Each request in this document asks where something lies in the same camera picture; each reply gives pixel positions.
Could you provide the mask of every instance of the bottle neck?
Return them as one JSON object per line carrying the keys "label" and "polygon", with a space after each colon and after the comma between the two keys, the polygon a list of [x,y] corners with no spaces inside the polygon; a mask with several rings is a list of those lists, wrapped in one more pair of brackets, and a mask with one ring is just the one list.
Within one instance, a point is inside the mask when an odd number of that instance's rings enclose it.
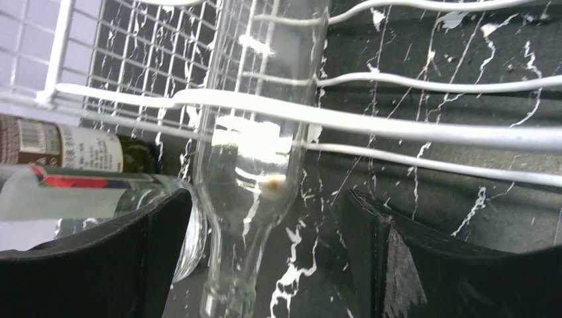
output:
{"label": "bottle neck", "polygon": [[272,225],[211,220],[211,264],[201,316],[251,318],[256,281]]}

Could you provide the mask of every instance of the wire grid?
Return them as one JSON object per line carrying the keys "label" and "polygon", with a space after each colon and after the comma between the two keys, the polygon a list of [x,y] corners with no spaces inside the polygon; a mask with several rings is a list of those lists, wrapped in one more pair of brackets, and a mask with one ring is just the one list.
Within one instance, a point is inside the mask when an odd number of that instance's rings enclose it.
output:
{"label": "wire grid", "polygon": [[[58,82],[152,97],[203,85],[220,11],[216,1],[161,7],[128,0],[24,0],[0,7],[0,29],[7,30],[0,40],[2,91],[34,97],[45,88],[52,45],[61,32],[58,14],[67,3],[71,22]],[[198,125],[185,109],[163,111],[64,94],[56,102],[174,129]]]}
{"label": "wire grid", "polygon": [[224,20],[223,28],[224,45],[226,54],[218,56],[217,69],[226,70],[226,74],[218,74],[220,83],[216,84],[218,89],[227,91],[238,91],[241,93],[256,94],[258,91],[257,79],[243,76],[244,71],[263,73],[267,64],[267,55],[248,50],[247,46],[239,45],[240,39],[231,37],[231,34],[250,33],[253,38],[263,40],[268,46],[274,23],[253,21],[253,17],[259,14],[275,14],[275,7],[279,6],[279,0],[273,1],[234,1],[230,12],[237,13]]}

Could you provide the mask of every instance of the dish rack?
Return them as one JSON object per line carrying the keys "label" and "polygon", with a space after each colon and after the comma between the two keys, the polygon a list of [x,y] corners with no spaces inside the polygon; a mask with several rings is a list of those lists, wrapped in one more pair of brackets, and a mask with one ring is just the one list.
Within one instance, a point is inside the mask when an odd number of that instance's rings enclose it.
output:
{"label": "dish rack", "polygon": [[[275,5],[280,0],[271,1]],[[342,15],[331,17],[329,23],[342,23],[360,11],[385,5],[476,12],[531,2],[533,0],[467,3],[370,0],[360,2]],[[0,42],[0,107],[20,105],[39,108],[188,140],[198,136],[200,105],[214,105],[341,131],[404,140],[562,152],[560,127],[510,129],[436,125],[308,107],[267,99],[243,88],[236,89],[236,92],[206,89],[221,5],[222,0],[6,1],[0,7],[0,25],[3,25],[3,32],[12,34],[5,34],[6,40]],[[57,12],[56,16],[46,17],[49,10]],[[259,13],[250,16],[250,19],[297,27],[321,22],[315,19],[290,20]],[[44,43],[52,43],[52,46],[42,47]],[[263,74],[249,75],[292,85],[316,81],[321,87],[347,81],[379,81],[445,93],[529,91],[562,84],[562,76],[478,85],[433,83],[384,74],[378,70],[331,79],[311,78],[305,82]],[[255,106],[264,105],[264,101],[269,105],[266,109]],[[308,150],[367,156],[456,174],[562,186],[562,176],[552,174],[464,166],[344,144],[306,142],[302,146]]]}

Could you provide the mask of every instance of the brown bottle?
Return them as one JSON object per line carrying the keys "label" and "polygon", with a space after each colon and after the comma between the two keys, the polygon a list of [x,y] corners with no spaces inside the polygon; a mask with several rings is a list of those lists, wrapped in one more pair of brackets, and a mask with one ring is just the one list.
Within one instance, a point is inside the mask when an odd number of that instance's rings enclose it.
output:
{"label": "brown bottle", "polygon": [[0,164],[154,174],[149,144],[103,131],[0,114]]}

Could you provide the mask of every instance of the barcode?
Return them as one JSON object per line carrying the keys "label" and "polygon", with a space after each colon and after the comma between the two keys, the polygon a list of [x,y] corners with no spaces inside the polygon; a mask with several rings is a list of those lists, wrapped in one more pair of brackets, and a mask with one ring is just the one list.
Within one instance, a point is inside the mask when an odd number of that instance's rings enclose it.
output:
{"label": "barcode", "polygon": [[20,152],[44,154],[46,149],[45,131],[40,123],[18,121]]}

